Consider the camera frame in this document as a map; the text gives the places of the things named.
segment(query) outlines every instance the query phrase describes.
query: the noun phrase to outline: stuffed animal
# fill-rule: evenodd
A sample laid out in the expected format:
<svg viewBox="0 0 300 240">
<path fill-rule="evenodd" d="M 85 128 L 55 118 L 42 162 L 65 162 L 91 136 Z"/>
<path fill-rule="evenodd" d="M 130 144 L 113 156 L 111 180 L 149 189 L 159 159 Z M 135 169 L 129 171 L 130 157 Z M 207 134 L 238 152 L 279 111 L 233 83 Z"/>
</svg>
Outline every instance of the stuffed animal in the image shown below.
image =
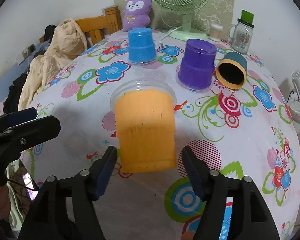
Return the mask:
<svg viewBox="0 0 300 240">
<path fill-rule="evenodd" d="M 123 18 L 123 31 L 145 28 L 150 23 L 151 0 L 128 0 Z"/>
</svg>

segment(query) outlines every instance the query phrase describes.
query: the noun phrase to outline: table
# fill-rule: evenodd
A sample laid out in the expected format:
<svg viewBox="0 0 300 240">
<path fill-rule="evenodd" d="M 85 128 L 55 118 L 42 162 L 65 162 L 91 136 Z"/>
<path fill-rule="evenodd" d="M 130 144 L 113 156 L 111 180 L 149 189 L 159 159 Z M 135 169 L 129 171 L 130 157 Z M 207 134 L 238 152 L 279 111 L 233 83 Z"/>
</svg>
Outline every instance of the table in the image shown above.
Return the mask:
<svg viewBox="0 0 300 240">
<path fill-rule="evenodd" d="M 153 30 L 154 40 L 164 33 Z M 177 96 L 178 167 L 130 174 L 122 171 L 119 158 L 105 195 L 94 204 L 106 239 L 192 239 L 204 203 L 194 195 L 181 162 L 185 145 L 211 169 L 233 178 L 251 176 L 281 239 L 286 239 L 300 202 L 300 148 L 289 108 L 262 60 L 245 56 L 248 76 L 240 90 L 229 90 L 213 78 L 210 91 L 202 94 L 176 82 L 184 41 L 167 37 L 166 49 L 157 49 L 158 61 L 135 67 L 128 64 L 127 40 L 127 33 L 119 31 L 99 42 L 63 68 L 34 98 L 30 107 L 37 108 L 38 118 L 54 115 L 61 122 L 57 138 L 22 153 L 37 184 L 42 185 L 49 175 L 72 177 L 89 168 L 109 145 L 119 148 L 110 109 L 112 92 L 133 79 L 159 79 Z M 226 41 L 215 45 L 217 64 L 232 49 Z M 228 234 L 231 205 L 229 199 L 220 239 Z"/>
</svg>

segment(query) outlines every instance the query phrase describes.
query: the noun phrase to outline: black wire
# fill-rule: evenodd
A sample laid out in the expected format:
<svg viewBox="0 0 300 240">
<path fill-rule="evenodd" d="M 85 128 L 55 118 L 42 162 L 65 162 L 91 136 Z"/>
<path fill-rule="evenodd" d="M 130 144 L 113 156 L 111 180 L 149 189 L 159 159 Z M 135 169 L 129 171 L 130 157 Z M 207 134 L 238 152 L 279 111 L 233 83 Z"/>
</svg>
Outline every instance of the black wire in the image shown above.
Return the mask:
<svg viewBox="0 0 300 240">
<path fill-rule="evenodd" d="M 289 94 L 289 97 L 288 97 L 288 100 L 287 100 L 287 104 L 288 104 L 288 102 L 289 102 L 289 99 L 291 98 L 291 94 L 294 94 L 294 91 L 293 91 L 293 90 L 291 90 L 291 92 L 290 92 L 290 94 Z"/>
<path fill-rule="evenodd" d="M 32 190 L 32 191 L 37 191 L 37 190 L 35 190 L 35 189 L 29 188 L 29 187 L 27 187 L 27 186 L 25 186 L 25 185 L 22 185 L 22 184 L 20 184 L 19 182 L 16 182 L 16 181 L 14 181 L 14 180 L 8 179 L 8 181 L 9 181 L 9 182 L 12 182 L 12 183 L 14 183 L 14 184 L 17 184 L 17 185 L 19 185 L 19 186 L 21 186 L 21 187 L 24 187 L 24 188 L 26 188 L 26 189 L 29 189 L 29 190 Z"/>
</svg>

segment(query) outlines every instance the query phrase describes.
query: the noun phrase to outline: orange container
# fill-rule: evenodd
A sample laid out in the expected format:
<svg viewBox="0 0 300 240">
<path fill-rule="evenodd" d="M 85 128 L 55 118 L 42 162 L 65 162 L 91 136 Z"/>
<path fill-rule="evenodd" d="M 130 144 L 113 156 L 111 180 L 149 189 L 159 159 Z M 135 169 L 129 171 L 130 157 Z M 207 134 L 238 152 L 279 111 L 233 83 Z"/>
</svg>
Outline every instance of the orange container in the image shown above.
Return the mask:
<svg viewBox="0 0 300 240">
<path fill-rule="evenodd" d="M 111 96 L 124 172 L 159 171 L 176 167 L 176 96 L 158 80 L 133 80 Z"/>
</svg>

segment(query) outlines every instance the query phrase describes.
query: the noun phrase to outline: phone screen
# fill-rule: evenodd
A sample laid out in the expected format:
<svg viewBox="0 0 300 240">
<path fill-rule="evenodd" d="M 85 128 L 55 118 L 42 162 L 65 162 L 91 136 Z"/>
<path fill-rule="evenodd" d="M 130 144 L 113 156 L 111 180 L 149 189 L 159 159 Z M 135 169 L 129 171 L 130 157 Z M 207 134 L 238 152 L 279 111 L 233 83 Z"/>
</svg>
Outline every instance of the phone screen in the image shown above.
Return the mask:
<svg viewBox="0 0 300 240">
<path fill-rule="evenodd" d="M 34 189 L 30 174 L 27 172 L 22 177 L 23 177 L 23 181 L 24 181 L 25 185 L 28 188 Z M 33 201 L 35 199 L 35 197 L 37 196 L 38 192 L 37 191 L 33 191 L 33 190 L 29 190 L 29 189 L 27 189 L 27 191 L 28 191 L 30 199 Z"/>
</svg>

